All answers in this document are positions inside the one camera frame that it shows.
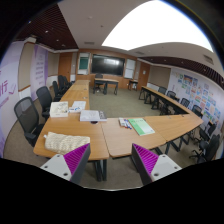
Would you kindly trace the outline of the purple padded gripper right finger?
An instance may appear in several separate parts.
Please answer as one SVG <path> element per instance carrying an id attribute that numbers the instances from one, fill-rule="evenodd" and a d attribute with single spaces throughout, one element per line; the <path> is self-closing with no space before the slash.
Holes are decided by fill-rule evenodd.
<path id="1" fill-rule="evenodd" d="M 181 167 L 166 154 L 156 155 L 137 144 L 132 144 L 132 159 L 143 185 L 181 170 Z"/>

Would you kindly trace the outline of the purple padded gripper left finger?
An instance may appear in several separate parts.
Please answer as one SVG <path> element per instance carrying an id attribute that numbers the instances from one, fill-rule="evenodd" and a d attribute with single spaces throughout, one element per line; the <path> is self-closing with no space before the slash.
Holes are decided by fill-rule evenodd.
<path id="1" fill-rule="evenodd" d="M 72 183 L 79 184 L 90 152 L 90 144 L 85 144 L 65 155 L 54 155 L 41 168 Z"/>

